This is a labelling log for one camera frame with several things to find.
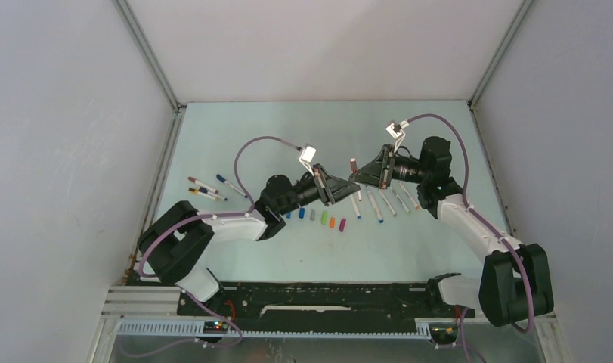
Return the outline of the light blue marker body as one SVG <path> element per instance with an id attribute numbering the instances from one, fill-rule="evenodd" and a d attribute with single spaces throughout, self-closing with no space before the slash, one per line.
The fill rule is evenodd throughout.
<path id="1" fill-rule="evenodd" d="M 361 212 L 359 210 L 358 202 L 356 201 L 354 196 L 350 196 L 349 199 L 351 201 L 351 205 L 352 205 L 352 208 L 354 210 L 354 214 L 355 214 L 356 218 L 357 219 L 361 219 L 362 216 L 361 216 Z"/>

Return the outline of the red cap marker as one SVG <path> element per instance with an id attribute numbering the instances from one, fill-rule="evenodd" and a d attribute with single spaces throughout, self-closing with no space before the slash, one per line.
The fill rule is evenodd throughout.
<path id="1" fill-rule="evenodd" d="M 351 167 L 351 172 L 352 173 L 356 173 L 358 170 L 358 165 L 357 165 L 357 160 L 355 158 L 351 158 L 350 159 L 350 167 Z M 361 190 L 359 190 L 357 193 L 357 199 L 358 202 L 362 202 L 363 201 L 363 197 L 362 197 L 362 193 Z"/>

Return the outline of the orange cap marker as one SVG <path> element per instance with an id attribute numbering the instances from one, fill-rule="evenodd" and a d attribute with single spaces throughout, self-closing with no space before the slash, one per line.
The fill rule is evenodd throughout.
<path id="1" fill-rule="evenodd" d="M 399 182 L 398 184 L 399 184 L 401 190 L 405 193 L 407 198 L 410 200 L 413 208 L 415 210 L 419 210 L 420 209 L 420 205 L 417 203 L 417 201 L 415 200 L 413 195 L 408 191 L 407 187 L 402 182 Z"/>

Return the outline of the green cap marker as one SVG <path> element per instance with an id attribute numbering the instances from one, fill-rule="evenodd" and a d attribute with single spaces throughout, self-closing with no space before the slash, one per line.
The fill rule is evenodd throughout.
<path id="1" fill-rule="evenodd" d="M 408 205 L 404 202 L 404 200 L 401 198 L 401 196 L 395 191 L 394 188 L 389 188 L 389 190 L 391 191 L 391 193 L 394 195 L 394 197 L 396 198 L 396 200 L 400 203 L 400 205 L 402 206 L 403 210 L 406 213 L 410 213 L 410 208 L 408 207 Z"/>

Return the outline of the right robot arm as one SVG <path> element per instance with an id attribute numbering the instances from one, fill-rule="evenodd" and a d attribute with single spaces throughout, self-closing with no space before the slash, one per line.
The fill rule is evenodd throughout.
<path id="1" fill-rule="evenodd" d="M 393 181 L 413 182 L 419 205 L 450 227 L 482 263 L 480 278 L 450 273 L 429 280 L 433 290 L 426 294 L 425 304 L 433 315 L 444 316 L 461 306 L 483 312 L 492 325 L 502 327 L 551 313 L 554 299 L 546 251 L 509 236 L 479 213 L 452 177 L 451 162 L 450 142 L 431 136 L 418 157 L 383 145 L 376 158 L 349 179 L 380 189 Z"/>

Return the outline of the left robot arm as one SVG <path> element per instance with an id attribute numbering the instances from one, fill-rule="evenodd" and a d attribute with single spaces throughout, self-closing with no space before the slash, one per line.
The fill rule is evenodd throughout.
<path id="1" fill-rule="evenodd" d="M 222 287 L 200 264 L 210 244 L 267 240 L 285 227 L 287 213 L 315 201 L 331 206 L 359 190 L 358 184 L 330 175 L 317 164 L 297 181 L 271 176 L 248 212 L 202 213 L 189 201 L 179 201 L 139 237 L 138 275 L 143 281 L 180 288 L 205 314 L 215 315 L 224 307 Z"/>

